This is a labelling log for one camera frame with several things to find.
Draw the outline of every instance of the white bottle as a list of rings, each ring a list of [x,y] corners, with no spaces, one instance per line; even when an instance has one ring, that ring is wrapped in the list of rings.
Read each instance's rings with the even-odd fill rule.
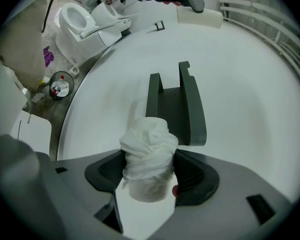
[[[64,89],[67,85],[64,80],[64,76],[62,75],[60,79],[55,83],[55,86],[53,87],[52,93],[54,95],[57,95],[62,89]]]

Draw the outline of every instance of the black trash can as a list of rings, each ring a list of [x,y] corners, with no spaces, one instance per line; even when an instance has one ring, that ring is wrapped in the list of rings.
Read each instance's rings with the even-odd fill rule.
[[[68,94],[67,94],[66,96],[64,96],[64,97],[57,96],[57,94],[54,94],[54,92],[51,90],[51,85],[52,85],[54,82],[60,80],[62,76],[63,76],[63,80],[64,80],[65,82],[68,82],[68,83],[69,83],[69,92],[68,92]],[[72,78],[72,76],[69,75],[69,74],[68,74],[67,72],[65,72],[65,71],[59,71],[59,72],[54,73],[53,76],[52,76],[51,79],[50,79],[50,82],[49,82],[49,93],[50,93],[50,96],[52,97],[53,100],[55,100],[55,101],[60,101],[60,100],[62,100],[63,98],[69,96],[69,95],[73,92],[74,87],[75,87],[75,82],[74,82],[74,79]]]

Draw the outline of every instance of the white panel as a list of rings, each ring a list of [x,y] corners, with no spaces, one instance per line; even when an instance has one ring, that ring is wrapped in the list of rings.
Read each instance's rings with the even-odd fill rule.
[[[29,123],[21,121],[18,139],[34,151],[49,155],[50,137],[51,124],[48,120],[32,114]]]
[[[20,112],[19,116],[17,117],[17,119],[15,120],[13,128],[10,132],[10,136],[12,138],[14,138],[16,140],[18,139],[21,121],[24,121],[26,123],[29,122],[30,116],[31,115],[28,112],[21,110],[21,112]]]
[[[88,73],[66,115],[58,159],[120,148],[131,122],[146,114],[150,74],[160,73],[165,89],[178,87],[178,63],[189,61],[207,142],[179,148],[246,166],[296,201],[300,83],[293,71],[261,40],[227,22],[220,29],[177,23],[151,29],[115,44]],[[144,239],[143,232],[150,234],[173,212],[173,201],[166,209],[159,202],[139,210],[125,191],[116,194],[127,236]]]
[[[0,62],[0,135],[10,134],[27,99],[3,69]]]

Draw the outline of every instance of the handrail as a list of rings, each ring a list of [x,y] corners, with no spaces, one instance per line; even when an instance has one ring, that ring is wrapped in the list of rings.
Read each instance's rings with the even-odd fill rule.
[[[261,11],[265,11],[267,13],[270,13],[281,20],[283,20],[285,23],[287,23],[289,26],[300,32],[300,26],[290,17],[282,13],[281,11],[278,11],[274,8],[271,8],[267,5],[258,3],[258,2],[253,2],[253,1],[247,1],[247,0],[219,0],[220,3],[225,3],[225,4],[235,4],[235,5],[242,5],[242,6],[248,6],[248,7],[253,7]]]
[[[260,33],[259,31],[257,31],[256,29],[247,26],[239,21],[233,20],[231,18],[228,17],[223,17],[224,20],[227,20],[229,22],[238,24],[248,30],[250,30],[251,32],[255,33],[256,35],[260,36],[262,39],[268,41],[274,48],[276,48],[279,52],[279,54],[281,54],[283,57],[285,57],[288,62],[291,64],[291,66],[294,68],[294,70],[298,73],[298,75],[300,76],[300,67],[294,62],[294,60],[285,52],[285,50],[283,50],[277,43],[275,43],[273,40],[271,40],[269,37],[265,36],[264,34]]]
[[[286,47],[286,50],[290,50],[293,53],[293,56],[296,57],[296,60],[300,62],[299,54],[297,54],[297,52],[290,45],[288,45],[287,43],[282,42],[282,41],[280,42],[280,45],[281,45],[281,47],[283,47],[283,46]]]
[[[238,8],[233,8],[233,7],[221,6],[220,9],[223,11],[230,11],[230,12],[234,12],[234,13],[247,15],[247,16],[255,18],[259,21],[267,23],[268,25],[270,25],[270,26],[276,28],[277,30],[281,31],[282,33],[284,33],[288,38],[290,38],[300,48],[300,39],[294,33],[292,33],[286,27],[282,26],[280,23],[278,23],[270,18],[267,18],[266,16],[263,16],[261,14],[251,12],[248,10],[238,9]]]
[[[300,68],[300,61],[296,58],[296,56],[293,54],[292,50],[288,49],[286,46],[281,46],[281,48],[286,51],[294,60],[295,62],[298,64],[299,68]]]

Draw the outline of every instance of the towel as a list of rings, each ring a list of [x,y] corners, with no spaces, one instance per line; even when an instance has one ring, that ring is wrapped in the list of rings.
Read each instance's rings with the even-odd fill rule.
[[[49,48],[50,46],[47,46],[43,49],[45,67],[48,67],[50,62],[52,62],[55,59],[54,54],[51,51],[49,51]]]
[[[120,139],[126,152],[124,186],[132,198],[146,203],[163,200],[174,172],[178,139],[169,133],[167,121],[157,117],[135,120]]]

